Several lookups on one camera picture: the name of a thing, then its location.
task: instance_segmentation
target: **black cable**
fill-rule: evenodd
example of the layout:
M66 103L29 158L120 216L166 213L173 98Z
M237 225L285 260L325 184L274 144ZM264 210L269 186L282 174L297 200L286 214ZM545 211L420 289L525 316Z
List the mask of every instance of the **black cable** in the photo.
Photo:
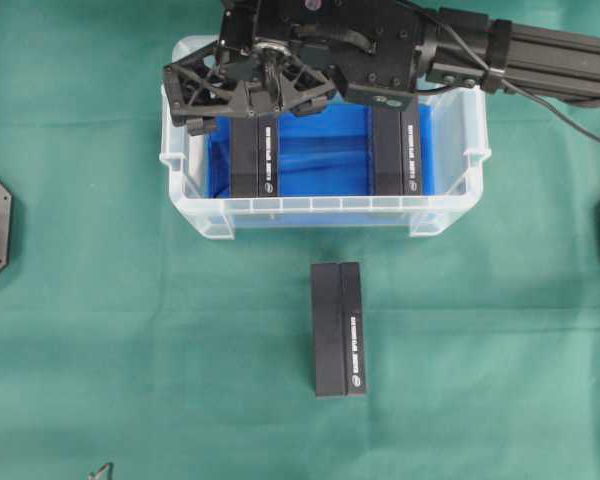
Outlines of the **black cable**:
M442 28L445 32L447 32L451 36L451 38L454 39L454 41L462 48L462 50L464 50L465 53L467 55L469 55L469 57L485 71L485 73L489 72L489 70L490 70L489 65L487 65L487 63L482 58L480 58L478 56L478 54L475 53L469 45L467 45L467 43L462 39L462 37L458 34L458 32L456 32L453 29L453 27L451 27L451 25L443 22L442 20L440 20L437 17L437 15L425 10L424 8L420 7L419 5L416 5L413 2L410 2L409 0L396 0L396 2L399 5L402 5L403 7L409 8L409 9L419 13L423 17L429 19L434 24L438 25L438 27ZM551 103L547 102L543 98L540 98L537 95L534 95L533 93L527 92L523 88L520 88L517 85L514 85L513 83L511 83L510 81L505 80L505 79L502 80L502 85L505 88L511 90L512 92L522 95L523 97L528 98L529 100L531 100L539 105L542 105L544 108L549 110L551 113L553 113L556 117L558 117L564 123L569 125L571 128L577 130L578 132L582 133L586 137L600 143L600 137L598 135L596 135L595 133L590 132L586 128L580 126L573 119L569 118L567 115L562 113L560 110L558 110L556 107L554 107Z
M450 92L456 88L457 87L454 87L453 85L447 85L445 87L431 88L429 90L416 90L416 93L421 97L432 97L434 95L442 95L443 93Z

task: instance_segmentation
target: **green cloth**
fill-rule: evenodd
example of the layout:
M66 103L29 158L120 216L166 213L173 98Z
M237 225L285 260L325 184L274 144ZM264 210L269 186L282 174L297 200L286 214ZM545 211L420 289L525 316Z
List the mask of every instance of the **green cloth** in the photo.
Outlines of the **green cloth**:
M600 35L600 0L446 4ZM600 479L600 146L498 95L484 197L439 237L205 240L167 197L160 68L220 19L0 0L0 480ZM324 261L362 264L366 398L314 398Z

